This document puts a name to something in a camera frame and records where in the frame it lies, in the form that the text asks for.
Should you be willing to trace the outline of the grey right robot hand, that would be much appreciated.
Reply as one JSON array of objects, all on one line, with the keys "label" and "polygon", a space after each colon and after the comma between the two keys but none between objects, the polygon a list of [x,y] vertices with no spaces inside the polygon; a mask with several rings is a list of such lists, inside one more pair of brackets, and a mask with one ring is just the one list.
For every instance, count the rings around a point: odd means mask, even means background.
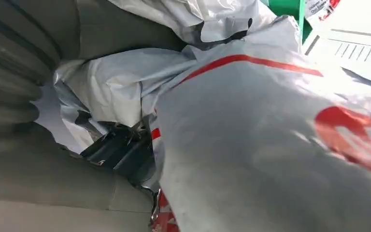
[{"label": "grey right robot hand", "polygon": [[148,231],[148,197],[57,143],[34,102],[65,61],[184,46],[107,0],[0,0],[0,232]]}]

